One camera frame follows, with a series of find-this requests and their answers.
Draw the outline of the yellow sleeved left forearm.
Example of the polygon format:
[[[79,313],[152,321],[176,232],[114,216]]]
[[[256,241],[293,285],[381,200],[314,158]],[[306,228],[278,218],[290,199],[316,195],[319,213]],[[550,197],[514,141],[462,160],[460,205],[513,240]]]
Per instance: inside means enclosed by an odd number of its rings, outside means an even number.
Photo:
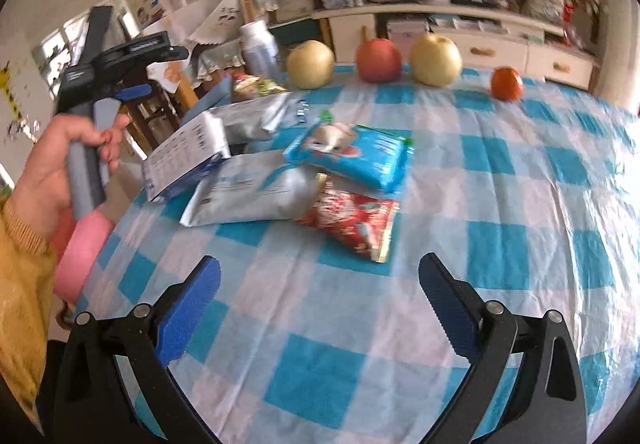
[[[38,235],[1,199],[1,377],[32,424],[39,424],[36,399],[46,368],[54,271],[58,259]]]

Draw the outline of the person's left hand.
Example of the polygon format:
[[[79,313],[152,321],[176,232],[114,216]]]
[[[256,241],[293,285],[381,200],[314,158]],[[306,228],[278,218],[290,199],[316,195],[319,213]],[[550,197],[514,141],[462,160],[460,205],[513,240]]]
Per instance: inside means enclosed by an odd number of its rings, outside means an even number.
[[[70,182],[66,160],[75,141],[98,149],[98,155],[114,173],[119,168],[120,143],[128,115],[116,115],[104,131],[87,118],[57,115],[36,142],[26,161],[9,203],[16,215],[38,236],[50,240],[58,229],[61,213],[70,207]]]

